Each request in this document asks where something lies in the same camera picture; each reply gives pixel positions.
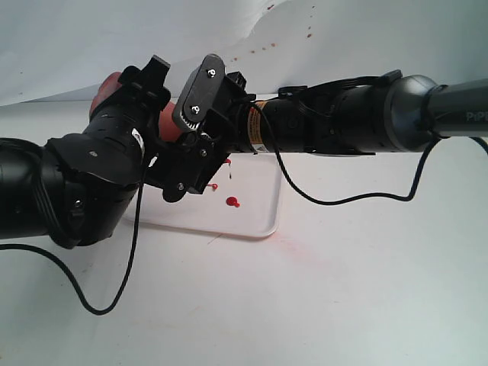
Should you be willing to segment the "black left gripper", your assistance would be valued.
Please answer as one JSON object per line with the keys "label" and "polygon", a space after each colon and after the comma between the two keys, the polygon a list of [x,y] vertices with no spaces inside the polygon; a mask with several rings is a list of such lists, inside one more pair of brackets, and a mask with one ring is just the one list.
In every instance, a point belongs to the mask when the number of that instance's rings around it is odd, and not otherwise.
{"label": "black left gripper", "polygon": [[229,76],[218,55],[203,58],[170,114],[180,134],[168,141],[159,123],[169,103],[163,85],[168,71],[169,65],[153,57],[142,69],[128,66],[121,73],[117,131],[142,181],[162,189],[165,201],[176,202],[187,193],[202,194],[229,155]]}

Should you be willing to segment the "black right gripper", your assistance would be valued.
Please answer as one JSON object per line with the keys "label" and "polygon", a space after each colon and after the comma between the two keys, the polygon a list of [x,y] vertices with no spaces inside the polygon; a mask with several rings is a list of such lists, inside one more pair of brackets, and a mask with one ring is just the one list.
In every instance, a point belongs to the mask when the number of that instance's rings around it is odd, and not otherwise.
{"label": "black right gripper", "polygon": [[215,148],[228,153],[253,153],[248,136],[247,118],[255,94],[246,91],[246,79],[241,72],[227,73],[219,87],[202,131]]}

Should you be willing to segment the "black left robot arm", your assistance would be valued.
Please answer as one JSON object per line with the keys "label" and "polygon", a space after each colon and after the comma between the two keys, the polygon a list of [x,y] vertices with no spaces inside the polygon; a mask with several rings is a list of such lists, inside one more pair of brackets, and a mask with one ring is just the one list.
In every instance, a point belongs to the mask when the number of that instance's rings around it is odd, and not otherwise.
{"label": "black left robot arm", "polygon": [[2,138],[2,238],[48,236],[67,249],[90,246],[112,235],[145,185],[161,189],[170,203],[204,192],[230,154],[235,101],[246,82],[227,75],[219,56],[205,56],[174,108],[181,134],[169,142],[159,122],[170,100],[168,71],[157,56],[142,69],[128,66],[80,133],[43,146]]}

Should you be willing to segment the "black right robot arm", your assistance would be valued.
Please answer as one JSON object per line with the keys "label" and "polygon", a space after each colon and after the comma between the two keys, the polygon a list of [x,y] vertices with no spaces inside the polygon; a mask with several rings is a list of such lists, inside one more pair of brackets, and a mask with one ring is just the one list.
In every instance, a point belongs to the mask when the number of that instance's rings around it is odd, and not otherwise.
{"label": "black right robot arm", "polygon": [[231,153],[420,153],[436,140],[487,135],[487,81],[441,85],[393,70],[287,86],[268,100],[235,98],[221,114],[210,111],[203,130]]}

